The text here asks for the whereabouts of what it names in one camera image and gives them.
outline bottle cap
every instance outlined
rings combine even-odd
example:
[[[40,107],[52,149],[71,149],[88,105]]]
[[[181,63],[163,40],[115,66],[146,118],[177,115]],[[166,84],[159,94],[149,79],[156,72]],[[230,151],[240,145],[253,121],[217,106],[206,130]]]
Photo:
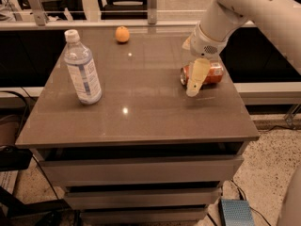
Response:
[[[80,40],[77,30],[70,29],[65,32],[66,42],[78,42]]]

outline brown tabletop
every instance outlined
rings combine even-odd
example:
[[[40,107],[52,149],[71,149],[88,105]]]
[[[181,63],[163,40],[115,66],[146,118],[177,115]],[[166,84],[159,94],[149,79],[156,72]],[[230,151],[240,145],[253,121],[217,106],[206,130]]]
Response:
[[[115,28],[79,30],[92,50],[103,97],[81,105],[62,57],[18,140],[19,148],[178,144],[256,140],[258,131],[226,73],[195,98],[180,68],[193,61],[182,43],[192,27],[130,27],[125,44]]]

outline water bottle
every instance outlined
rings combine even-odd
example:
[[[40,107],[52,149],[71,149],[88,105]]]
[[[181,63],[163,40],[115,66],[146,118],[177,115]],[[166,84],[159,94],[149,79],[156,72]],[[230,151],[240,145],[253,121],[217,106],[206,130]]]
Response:
[[[80,41],[77,30],[65,32],[67,51],[65,62],[78,99],[84,105],[98,102],[102,97],[102,89],[98,79],[91,51]]]

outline table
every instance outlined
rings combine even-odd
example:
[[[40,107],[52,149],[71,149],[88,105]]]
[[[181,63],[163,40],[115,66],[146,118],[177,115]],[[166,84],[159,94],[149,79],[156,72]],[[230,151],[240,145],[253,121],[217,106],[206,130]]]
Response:
[[[185,94],[180,68],[192,27],[79,29],[102,99],[78,101],[62,57],[24,126],[19,148],[39,159],[64,200],[90,224],[199,220],[259,138],[229,75]]]

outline desk drawer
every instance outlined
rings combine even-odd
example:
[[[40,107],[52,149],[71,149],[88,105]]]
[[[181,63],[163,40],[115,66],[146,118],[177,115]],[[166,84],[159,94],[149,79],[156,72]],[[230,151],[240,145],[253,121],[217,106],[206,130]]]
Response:
[[[68,193],[64,200],[83,210],[213,204],[219,196],[219,188],[193,188]]]
[[[137,210],[114,212],[85,212],[81,219],[91,225],[125,224],[144,222],[199,221],[205,218],[205,208],[166,209],[166,210]]]
[[[41,162],[54,186],[101,186],[225,181],[242,156],[187,156]]]

